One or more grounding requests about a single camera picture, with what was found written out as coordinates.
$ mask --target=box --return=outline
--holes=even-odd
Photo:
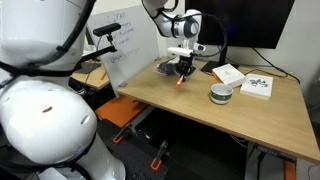
[[[212,74],[219,82],[228,84],[232,88],[240,86],[245,81],[245,75],[231,64],[212,69]]]
[[[269,100],[272,92],[273,78],[269,76],[248,74],[240,88],[240,94]]]

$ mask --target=whiteboard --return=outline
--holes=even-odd
[[[114,22],[121,25],[120,30],[112,33],[113,44],[118,51],[102,55],[101,59],[114,93],[118,97],[119,85],[127,82],[159,58],[159,48],[156,26],[143,6],[90,16],[87,27],[96,46],[99,37],[93,35],[92,31]],[[103,37],[99,49],[109,45],[106,37]]]

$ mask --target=bowl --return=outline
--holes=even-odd
[[[210,99],[217,104],[227,104],[232,96],[233,89],[227,84],[214,84],[211,86]]]

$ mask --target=marker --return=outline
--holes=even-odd
[[[176,89],[178,89],[178,87],[180,86],[182,80],[183,80],[183,75],[180,77],[179,81],[177,82]]]
[[[100,80],[104,80],[104,78],[106,77],[106,75],[107,75],[107,73],[106,73],[106,72],[104,72],[104,73],[102,74],[102,76],[101,76]]]

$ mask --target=desk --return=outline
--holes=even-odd
[[[320,163],[320,152],[299,84],[290,78],[274,77],[270,100],[241,95],[235,88],[231,101],[210,101],[210,87],[217,81],[196,70],[175,89],[177,77],[154,72],[154,62],[119,88],[122,95],[173,112],[199,123],[295,157]],[[205,63],[198,62],[199,67]],[[240,67],[243,73],[249,68]]]
[[[101,80],[101,77],[104,73],[105,71],[102,67],[98,67],[97,69],[93,70],[90,73],[90,76],[87,81],[87,85],[96,90],[100,90],[104,88],[106,85],[109,84],[108,76],[105,76],[104,79]],[[84,84],[88,77],[88,74],[73,73],[71,77],[76,79],[80,83]]]

